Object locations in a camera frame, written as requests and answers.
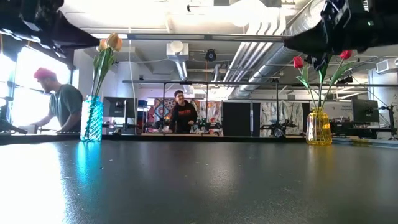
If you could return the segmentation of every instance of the person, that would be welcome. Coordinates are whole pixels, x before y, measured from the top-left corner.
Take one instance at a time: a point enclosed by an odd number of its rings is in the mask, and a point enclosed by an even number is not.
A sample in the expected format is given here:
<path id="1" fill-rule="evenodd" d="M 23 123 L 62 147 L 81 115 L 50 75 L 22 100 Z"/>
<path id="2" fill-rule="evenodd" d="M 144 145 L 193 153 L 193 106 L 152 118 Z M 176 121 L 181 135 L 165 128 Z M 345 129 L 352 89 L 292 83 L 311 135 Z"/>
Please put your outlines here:
<path id="1" fill-rule="evenodd" d="M 183 91 L 177 90 L 174 97 L 177 104 L 172 110 L 169 131 L 188 134 L 198 118 L 197 111 L 192 104 L 184 99 Z"/>
<path id="2" fill-rule="evenodd" d="M 81 124 L 81 104 L 83 96 L 80 91 L 69 84 L 61 84 L 57 80 L 57 75 L 46 69 L 39 68 L 34 73 L 34 78 L 42 85 L 44 93 L 50 93 L 49 113 L 40 121 L 33 123 L 36 126 L 43 126 L 56 116 L 61 125 L 57 132 L 79 132 Z"/>

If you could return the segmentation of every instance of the bright window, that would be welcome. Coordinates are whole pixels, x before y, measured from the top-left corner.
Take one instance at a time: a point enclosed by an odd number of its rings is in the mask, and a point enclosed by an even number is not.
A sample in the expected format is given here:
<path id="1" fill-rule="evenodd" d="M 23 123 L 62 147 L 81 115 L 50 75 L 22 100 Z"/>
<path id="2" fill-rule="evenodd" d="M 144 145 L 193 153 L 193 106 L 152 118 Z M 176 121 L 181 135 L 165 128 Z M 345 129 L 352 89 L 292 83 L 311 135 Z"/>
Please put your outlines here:
<path id="1" fill-rule="evenodd" d="M 67 65 L 37 50 L 24 47 L 18 54 L 16 67 L 16 84 L 14 103 L 12 106 L 13 125 L 27 125 L 41 120 L 49 112 L 50 95 L 42 92 L 42 87 L 33 78 L 40 67 L 47 68 L 57 74 L 62 84 L 69 83 L 70 70 Z M 57 118 L 53 118 L 43 128 L 60 129 Z"/>
<path id="2" fill-rule="evenodd" d="M 58 81 L 62 84 L 70 81 L 70 71 L 67 65 L 42 52 L 24 47 L 18 54 L 15 83 L 26 88 L 43 90 L 37 80 L 33 78 L 33 74 L 38 68 L 47 68 L 55 72 Z"/>
<path id="3" fill-rule="evenodd" d="M 7 81 L 9 79 L 10 74 L 15 69 L 15 62 L 13 62 L 9 57 L 0 54 L 0 97 L 9 96 L 8 95 L 8 87 Z"/>

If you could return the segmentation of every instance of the monitor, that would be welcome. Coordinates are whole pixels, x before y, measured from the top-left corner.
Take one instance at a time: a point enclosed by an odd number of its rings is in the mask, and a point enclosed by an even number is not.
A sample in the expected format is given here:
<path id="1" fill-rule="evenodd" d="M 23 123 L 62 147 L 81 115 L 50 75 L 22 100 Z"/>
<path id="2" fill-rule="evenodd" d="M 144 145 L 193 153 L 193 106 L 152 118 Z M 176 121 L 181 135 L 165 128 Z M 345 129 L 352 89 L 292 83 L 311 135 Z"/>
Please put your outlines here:
<path id="1" fill-rule="evenodd" d="M 374 100 L 352 100 L 354 122 L 380 122 L 379 105 Z"/>
<path id="2" fill-rule="evenodd" d="M 121 97 L 104 97 L 104 117 L 123 118 L 124 105 L 127 103 L 127 117 L 135 118 L 134 104 L 137 108 L 137 99 Z"/>

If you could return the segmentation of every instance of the workbench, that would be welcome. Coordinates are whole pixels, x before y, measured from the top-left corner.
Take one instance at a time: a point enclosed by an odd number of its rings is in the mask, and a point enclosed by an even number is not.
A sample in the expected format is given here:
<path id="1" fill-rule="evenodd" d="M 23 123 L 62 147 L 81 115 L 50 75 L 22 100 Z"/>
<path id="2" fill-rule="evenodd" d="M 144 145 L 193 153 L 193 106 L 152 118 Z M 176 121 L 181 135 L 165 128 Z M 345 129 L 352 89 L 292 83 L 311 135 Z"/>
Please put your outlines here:
<path id="1" fill-rule="evenodd" d="M 0 223 L 398 220 L 397 149 L 68 140 L 0 146 L 0 160 Z"/>

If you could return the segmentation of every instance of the black hoodie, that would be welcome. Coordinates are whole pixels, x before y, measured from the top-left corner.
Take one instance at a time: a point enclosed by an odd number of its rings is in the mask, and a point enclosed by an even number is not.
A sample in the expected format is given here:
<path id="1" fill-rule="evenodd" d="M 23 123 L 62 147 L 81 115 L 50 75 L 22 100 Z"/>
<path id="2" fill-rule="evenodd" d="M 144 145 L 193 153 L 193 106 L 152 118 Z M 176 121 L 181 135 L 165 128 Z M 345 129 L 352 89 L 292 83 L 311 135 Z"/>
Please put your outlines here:
<path id="1" fill-rule="evenodd" d="M 176 104 L 172 110 L 172 119 L 169 129 L 174 133 L 189 133 L 191 126 L 188 122 L 196 122 L 198 118 L 197 111 L 192 104 L 185 100 L 185 105 Z"/>

